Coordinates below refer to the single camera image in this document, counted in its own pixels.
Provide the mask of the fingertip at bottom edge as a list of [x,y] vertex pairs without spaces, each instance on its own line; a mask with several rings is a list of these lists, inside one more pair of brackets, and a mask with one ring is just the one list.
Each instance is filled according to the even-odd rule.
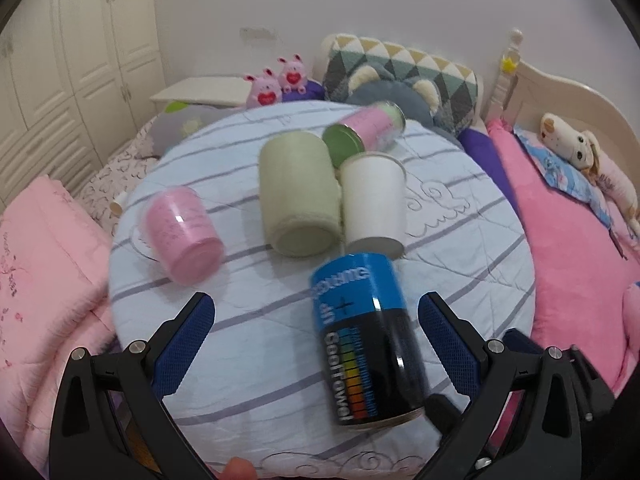
[[257,480],[255,467],[244,458],[232,457],[219,475],[220,480]]

